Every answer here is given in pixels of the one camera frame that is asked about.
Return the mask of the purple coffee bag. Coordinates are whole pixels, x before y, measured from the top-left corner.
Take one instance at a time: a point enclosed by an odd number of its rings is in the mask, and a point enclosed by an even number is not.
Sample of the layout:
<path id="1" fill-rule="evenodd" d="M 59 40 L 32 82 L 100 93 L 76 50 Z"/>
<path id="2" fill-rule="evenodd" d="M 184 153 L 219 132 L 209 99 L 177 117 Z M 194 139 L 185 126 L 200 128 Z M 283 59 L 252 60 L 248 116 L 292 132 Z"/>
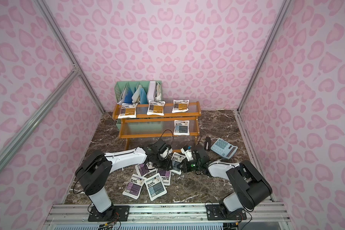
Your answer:
<path id="1" fill-rule="evenodd" d="M 137 164 L 135 166 L 135 170 L 136 170 L 137 175 L 142 176 L 142 177 L 145 177 L 146 175 L 150 173 L 157 172 L 157 168 L 151 162 Z"/>
<path id="2" fill-rule="evenodd" d="M 146 178 L 137 174 L 132 174 L 127 187 L 123 191 L 122 195 L 131 197 L 137 200 L 140 197 L 141 190 L 143 188 Z"/>
<path id="3" fill-rule="evenodd" d="M 171 184 L 171 172 L 170 171 L 158 168 L 157 173 L 159 173 L 160 176 L 162 177 L 162 181 L 163 181 L 165 186 L 169 186 Z"/>

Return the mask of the blue coffee bag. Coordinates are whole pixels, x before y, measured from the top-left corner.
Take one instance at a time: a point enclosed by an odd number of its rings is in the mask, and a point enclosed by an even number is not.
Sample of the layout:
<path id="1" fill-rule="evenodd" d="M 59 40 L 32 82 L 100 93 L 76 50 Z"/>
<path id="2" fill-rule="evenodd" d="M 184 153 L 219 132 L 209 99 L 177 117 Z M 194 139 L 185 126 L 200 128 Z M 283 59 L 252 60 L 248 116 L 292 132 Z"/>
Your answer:
<path id="1" fill-rule="evenodd" d="M 174 132 L 175 136 L 189 136 L 189 120 L 175 120 L 174 121 Z"/>
<path id="2" fill-rule="evenodd" d="M 159 173 L 147 178 L 144 183 L 151 201 L 167 194 L 163 179 Z"/>
<path id="3" fill-rule="evenodd" d="M 171 164 L 172 164 L 172 168 L 170 170 L 170 172 L 181 175 L 182 173 L 182 162 L 183 160 L 186 159 L 185 155 L 181 155 L 177 152 L 174 152 L 171 158 Z"/>

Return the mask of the yellow coffee bag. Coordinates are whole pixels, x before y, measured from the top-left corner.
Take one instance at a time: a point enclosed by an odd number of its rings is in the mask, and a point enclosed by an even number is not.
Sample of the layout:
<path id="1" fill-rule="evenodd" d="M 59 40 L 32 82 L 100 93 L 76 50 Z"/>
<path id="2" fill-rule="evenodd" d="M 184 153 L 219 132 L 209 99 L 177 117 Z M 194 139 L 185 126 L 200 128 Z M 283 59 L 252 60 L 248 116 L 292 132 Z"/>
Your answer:
<path id="1" fill-rule="evenodd" d="M 164 106 L 165 101 L 155 102 L 155 101 L 149 101 L 149 107 L 147 110 L 147 115 L 152 116 L 164 116 Z"/>
<path id="2" fill-rule="evenodd" d="M 134 104 L 133 103 L 132 104 L 123 103 L 121 105 L 118 119 L 136 118 L 137 117 L 137 112 L 136 112 L 137 105 L 138 105 L 137 103 L 134 103 Z"/>
<path id="3" fill-rule="evenodd" d="M 187 112 L 189 106 L 189 100 L 174 100 L 172 113 L 184 113 Z"/>

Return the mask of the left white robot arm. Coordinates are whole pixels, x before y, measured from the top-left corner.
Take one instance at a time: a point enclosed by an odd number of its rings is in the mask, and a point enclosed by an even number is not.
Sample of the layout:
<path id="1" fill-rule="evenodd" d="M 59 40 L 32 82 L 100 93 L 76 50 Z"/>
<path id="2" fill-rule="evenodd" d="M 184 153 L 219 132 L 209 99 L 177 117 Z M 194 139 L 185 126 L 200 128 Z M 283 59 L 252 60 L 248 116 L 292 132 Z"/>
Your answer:
<path id="1" fill-rule="evenodd" d="M 172 148 L 164 140 L 158 139 L 150 145 L 138 146 L 120 152 L 94 151 L 75 171 L 76 183 L 89 197 L 95 207 L 92 213 L 110 213 L 113 203 L 106 191 L 105 184 L 109 175 L 119 169 L 165 160 Z"/>

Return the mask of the blue coffee bag front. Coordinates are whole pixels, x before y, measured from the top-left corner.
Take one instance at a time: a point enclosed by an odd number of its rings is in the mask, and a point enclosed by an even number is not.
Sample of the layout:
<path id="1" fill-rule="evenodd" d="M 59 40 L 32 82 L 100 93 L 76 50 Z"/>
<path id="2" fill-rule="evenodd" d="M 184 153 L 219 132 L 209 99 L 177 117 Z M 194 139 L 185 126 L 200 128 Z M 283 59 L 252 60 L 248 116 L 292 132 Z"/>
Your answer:
<path id="1" fill-rule="evenodd" d="M 159 173 L 147 178 L 144 183 L 151 201 L 167 194 L 163 179 Z"/>

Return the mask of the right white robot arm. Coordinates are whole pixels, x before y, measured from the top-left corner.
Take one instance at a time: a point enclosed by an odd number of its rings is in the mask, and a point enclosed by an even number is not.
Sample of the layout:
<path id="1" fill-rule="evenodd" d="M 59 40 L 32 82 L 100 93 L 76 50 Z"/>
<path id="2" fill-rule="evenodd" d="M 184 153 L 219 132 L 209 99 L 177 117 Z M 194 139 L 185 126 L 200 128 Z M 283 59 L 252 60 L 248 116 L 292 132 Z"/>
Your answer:
<path id="1" fill-rule="evenodd" d="M 248 160 L 240 163 L 211 161 L 202 146 L 184 146 L 181 153 L 184 159 L 179 167 L 183 172 L 196 172 L 230 181 L 234 192 L 220 204 L 226 215 L 240 209 L 252 211 L 273 192 L 268 181 Z"/>

